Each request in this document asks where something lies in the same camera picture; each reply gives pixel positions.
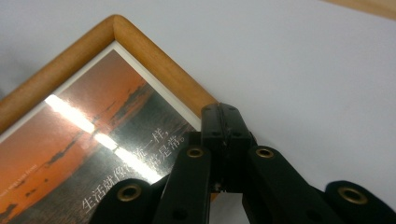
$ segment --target framed picture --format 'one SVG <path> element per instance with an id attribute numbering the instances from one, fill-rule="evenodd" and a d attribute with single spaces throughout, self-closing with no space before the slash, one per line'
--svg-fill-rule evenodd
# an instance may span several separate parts
<path id="1" fill-rule="evenodd" d="M 169 174 L 216 100 L 111 16 L 0 102 L 0 223 L 85 223 L 117 182 Z"/>

